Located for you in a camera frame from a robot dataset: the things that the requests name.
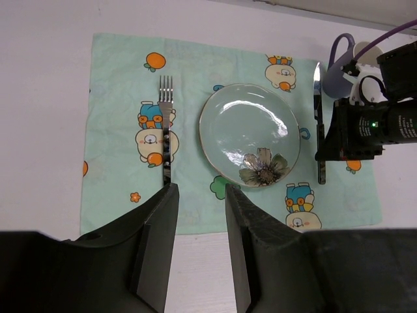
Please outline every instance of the glass plate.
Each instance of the glass plate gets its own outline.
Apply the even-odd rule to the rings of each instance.
[[[199,136],[212,166],[243,186],[280,181],[300,152],[298,123],[288,104],[272,91],[248,83],[226,86],[207,100]]]

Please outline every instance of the white table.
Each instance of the white table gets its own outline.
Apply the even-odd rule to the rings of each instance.
[[[79,236],[92,35],[183,39],[328,60],[349,32],[381,31],[206,0],[2,0],[0,228]],[[396,35],[388,51],[416,40]],[[416,145],[374,161],[384,227],[417,225]],[[227,234],[177,236],[166,312],[235,312]]]

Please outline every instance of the knife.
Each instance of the knife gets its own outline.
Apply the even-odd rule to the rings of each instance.
[[[324,143],[324,124],[323,124],[323,108],[321,104],[321,73],[320,62],[314,70],[314,119],[317,121],[317,150]],[[317,175],[319,177],[319,184],[326,183],[326,162],[317,161]]]

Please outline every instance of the light green placemat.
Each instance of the light green placemat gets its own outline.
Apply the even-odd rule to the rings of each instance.
[[[327,184],[317,183],[313,118],[313,71],[317,62],[280,57],[280,51],[273,53],[163,38],[95,35],[81,232],[111,222],[162,188],[159,75],[172,75],[175,84],[175,114],[171,120],[179,140],[172,163],[172,181],[180,188],[177,233],[226,231],[226,180],[203,155],[198,120],[207,98],[222,85],[232,83],[254,83],[279,94],[293,110],[303,138],[298,162],[284,180],[266,188],[242,187],[251,201],[280,221],[287,220],[288,225],[301,220],[305,228],[346,228],[380,222],[369,162],[327,162]],[[293,75],[274,75],[282,70]],[[328,126],[332,101],[325,97],[323,106]],[[245,123],[254,126],[250,121]],[[144,147],[144,140],[156,142],[155,148],[150,151]]]

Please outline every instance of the pressed flower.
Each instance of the pressed flower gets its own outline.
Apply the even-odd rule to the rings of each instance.
[[[257,155],[245,155],[243,163],[247,168],[242,168],[239,176],[248,186],[271,185],[290,171],[287,160],[280,154],[272,158],[271,150],[267,148],[258,148]]]

